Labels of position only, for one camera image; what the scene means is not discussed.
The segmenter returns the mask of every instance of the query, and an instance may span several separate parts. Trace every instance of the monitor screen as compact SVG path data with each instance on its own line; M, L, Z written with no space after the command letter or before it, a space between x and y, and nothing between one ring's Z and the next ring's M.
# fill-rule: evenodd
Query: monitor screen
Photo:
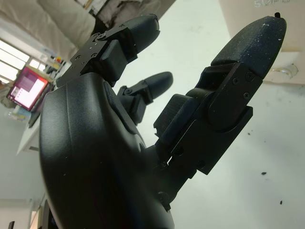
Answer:
M14 83L8 98L31 110L48 81L28 67L24 67Z

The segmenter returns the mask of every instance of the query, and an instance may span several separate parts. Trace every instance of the wall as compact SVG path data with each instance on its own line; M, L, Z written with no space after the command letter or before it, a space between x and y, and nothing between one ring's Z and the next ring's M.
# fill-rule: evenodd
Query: wall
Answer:
M31 203L24 200L0 199L0 228L6 229L15 221L14 229L27 229L31 212Z
M33 199L44 194L39 155L16 155L25 124L4 116L0 105L0 199Z

